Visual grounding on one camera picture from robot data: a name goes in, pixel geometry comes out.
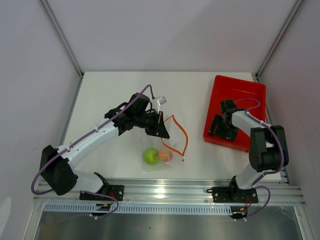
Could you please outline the peach fruit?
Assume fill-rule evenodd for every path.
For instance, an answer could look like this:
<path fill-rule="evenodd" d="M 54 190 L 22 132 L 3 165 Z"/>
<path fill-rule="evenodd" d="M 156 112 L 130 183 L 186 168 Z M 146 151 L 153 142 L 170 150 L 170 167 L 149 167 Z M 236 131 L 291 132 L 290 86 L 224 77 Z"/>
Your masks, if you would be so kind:
<path fill-rule="evenodd" d="M 166 149 L 166 148 L 163 148 L 163 149 L 160 149 L 158 151 L 158 159 L 164 163 L 167 163 L 169 161 L 171 161 L 173 159 L 173 153 L 172 151 Z"/>

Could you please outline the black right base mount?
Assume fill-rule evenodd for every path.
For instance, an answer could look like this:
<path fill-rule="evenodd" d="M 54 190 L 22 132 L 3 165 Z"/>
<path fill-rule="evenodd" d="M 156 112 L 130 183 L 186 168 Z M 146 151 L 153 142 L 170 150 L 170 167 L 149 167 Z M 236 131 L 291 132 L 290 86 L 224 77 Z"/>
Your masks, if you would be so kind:
<path fill-rule="evenodd" d="M 212 195 L 214 203 L 257 204 L 259 202 L 257 191 L 253 188 L 232 189 L 231 187 L 216 186 L 208 188 L 206 192 Z"/>

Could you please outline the red plastic tray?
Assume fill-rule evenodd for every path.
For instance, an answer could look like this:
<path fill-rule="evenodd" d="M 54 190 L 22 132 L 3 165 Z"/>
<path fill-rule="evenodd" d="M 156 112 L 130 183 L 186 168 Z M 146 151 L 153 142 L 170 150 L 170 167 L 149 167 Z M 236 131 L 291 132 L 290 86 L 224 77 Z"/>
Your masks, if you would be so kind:
<path fill-rule="evenodd" d="M 210 144 L 249 152 L 250 137 L 239 130 L 235 141 L 228 141 L 218 136 L 210 136 L 209 130 L 216 115 L 222 115 L 220 103 L 224 100 L 233 100 L 238 108 L 252 108 L 260 103 L 260 106 L 249 112 L 259 120 L 266 119 L 266 86 L 262 83 L 217 75 L 214 79 L 206 121 L 204 125 L 203 138 Z"/>

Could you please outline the aluminium mounting rail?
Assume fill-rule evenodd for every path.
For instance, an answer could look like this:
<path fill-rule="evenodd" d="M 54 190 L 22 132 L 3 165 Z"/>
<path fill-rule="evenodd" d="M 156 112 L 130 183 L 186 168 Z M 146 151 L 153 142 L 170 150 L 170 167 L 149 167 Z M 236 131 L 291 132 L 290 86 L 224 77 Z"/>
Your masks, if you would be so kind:
<path fill-rule="evenodd" d="M 226 187 L 228 180 L 173 180 L 173 179 L 109 179 L 111 185 L 123 185 L 123 203 L 204 205 L 212 204 L 213 197 L 206 190 Z M 260 182 L 271 193 L 270 206 L 305 206 L 299 186 L 277 182 Z"/>

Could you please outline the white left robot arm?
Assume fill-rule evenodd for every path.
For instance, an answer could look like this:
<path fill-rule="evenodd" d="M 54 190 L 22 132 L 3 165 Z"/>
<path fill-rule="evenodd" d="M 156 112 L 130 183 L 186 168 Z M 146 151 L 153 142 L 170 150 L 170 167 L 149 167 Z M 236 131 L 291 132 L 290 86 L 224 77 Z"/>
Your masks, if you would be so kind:
<path fill-rule="evenodd" d="M 108 196 L 109 183 L 99 173 L 85 173 L 75 168 L 103 143 L 115 139 L 134 127 L 144 129 L 149 136 L 169 139 L 164 114 L 160 110 L 165 97 L 149 98 L 135 93 L 129 102 L 109 110 L 98 124 L 68 145 L 57 148 L 48 145 L 42 150 L 40 175 L 58 196 L 72 190 L 92 194 L 97 200 Z"/>

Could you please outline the clear zip top bag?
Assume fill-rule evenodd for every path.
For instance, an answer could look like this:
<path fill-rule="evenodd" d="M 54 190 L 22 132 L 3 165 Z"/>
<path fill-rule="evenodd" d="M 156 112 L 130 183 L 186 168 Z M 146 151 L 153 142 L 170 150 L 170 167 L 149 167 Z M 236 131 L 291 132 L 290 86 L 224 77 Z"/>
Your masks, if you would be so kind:
<path fill-rule="evenodd" d="M 189 136 L 187 131 L 173 114 L 165 117 L 164 125 L 169 133 L 169 139 L 149 136 L 142 131 L 138 132 L 137 149 L 139 151 L 142 170 L 145 172 L 167 171 L 182 165 L 185 161 L 189 145 Z M 155 148 L 158 152 L 161 149 L 168 149 L 172 151 L 173 158 L 168 162 L 162 162 L 159 160 L 156 164 L 148 164 L 143 160 L 143 152 L 148 148 Z"/>

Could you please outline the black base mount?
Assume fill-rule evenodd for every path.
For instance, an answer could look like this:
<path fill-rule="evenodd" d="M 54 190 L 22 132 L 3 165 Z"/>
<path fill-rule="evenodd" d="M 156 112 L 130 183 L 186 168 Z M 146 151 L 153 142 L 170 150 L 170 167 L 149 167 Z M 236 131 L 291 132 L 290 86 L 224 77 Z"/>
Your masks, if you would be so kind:
<path fill-rule="evenodd" d="M 231 187 L 216 186 L 208 188 L 206 192 L 212 195 L 214 203 L 257 204 L 259 202 L 257 191 L 253 188 L 232 189 Z"/>
<path fill-rule="evenodd" d="M 111 201 L 112 199 L 105 197 L 109 196 L 116 199 L 117 201 L 122 201 L 124 196 L 124 190 L 124 185 L 103 186 L 101 190 L 99 190 L 95 194 L 89 194 L 85 191 L 82 191 L 79 195 L 79 199 L 82 201 Z"/>

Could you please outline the green apple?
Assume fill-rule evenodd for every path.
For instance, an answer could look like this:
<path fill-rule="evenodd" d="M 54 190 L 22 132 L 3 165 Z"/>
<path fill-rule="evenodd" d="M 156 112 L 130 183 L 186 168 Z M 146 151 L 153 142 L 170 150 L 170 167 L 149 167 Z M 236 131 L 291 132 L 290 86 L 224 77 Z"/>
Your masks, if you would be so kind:
<path fill-rule="evenodd" d="M 153 147 L 147 148 L 143 152 L 142 157 L 147 164 L 151 164 L 151 165 L 156 164 L 159 161 L 158 150 Z"/>

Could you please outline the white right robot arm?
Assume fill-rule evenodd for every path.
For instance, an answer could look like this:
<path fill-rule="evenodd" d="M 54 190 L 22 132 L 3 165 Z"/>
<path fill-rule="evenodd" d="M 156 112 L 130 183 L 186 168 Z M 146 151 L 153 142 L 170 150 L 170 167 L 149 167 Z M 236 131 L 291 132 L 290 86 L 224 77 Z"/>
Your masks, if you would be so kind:
<path fill-rule="evenodd" d="M 207 192 L 212 194 L 215 203 L 242 203 L 246 197 L 257 203 L 255 186 L 258 182 L 278 173 L 289 163 L 285 130 L 254 117 L 231 99 L 222 101 L 220 109 L 222 114 L 214 117 L 209 134 L 234 142 L 238 132 L 244 132 L 249 137 L 249 164 L 232 177 L 227 187 L 216 186 Z"/>

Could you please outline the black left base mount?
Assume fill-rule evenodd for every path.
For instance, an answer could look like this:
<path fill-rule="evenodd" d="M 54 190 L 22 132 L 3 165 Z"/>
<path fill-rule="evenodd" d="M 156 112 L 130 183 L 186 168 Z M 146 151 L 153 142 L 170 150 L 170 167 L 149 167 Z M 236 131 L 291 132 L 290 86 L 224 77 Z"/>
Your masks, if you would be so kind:
<path fill-rule="evenodd" d="M 116 199 L 117 201 L 122 201 L 124 196 L 124 190 L 124 185 L 103 186 L 101 190 L 99 190 L 95 194 L 89 194 L 85 191 L 82 191 L 79 195 L 79 199 L 82 201 L 111 201 L 112 199 L 105 197 L 109 196 Z"/>

